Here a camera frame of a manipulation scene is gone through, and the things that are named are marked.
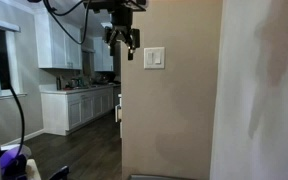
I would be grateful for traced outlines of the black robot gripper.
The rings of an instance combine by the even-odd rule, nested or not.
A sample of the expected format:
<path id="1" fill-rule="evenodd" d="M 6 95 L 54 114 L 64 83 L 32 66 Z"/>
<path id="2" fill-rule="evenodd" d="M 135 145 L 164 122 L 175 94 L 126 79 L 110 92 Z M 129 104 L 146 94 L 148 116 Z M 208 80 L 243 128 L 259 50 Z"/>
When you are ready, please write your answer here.
<path id="1" fill-rule="evenodd" d="M 104 41 L 111 43 L 110 56 L 115 55 L 115 41 L 121 40 L 128 43 L 128 60 L 133 60 L 133 42 L 131 38 L 131 26 L 133 10 L 128 7 L 120 7 L 111 14 L 112 27 L 105 28 Z"/>

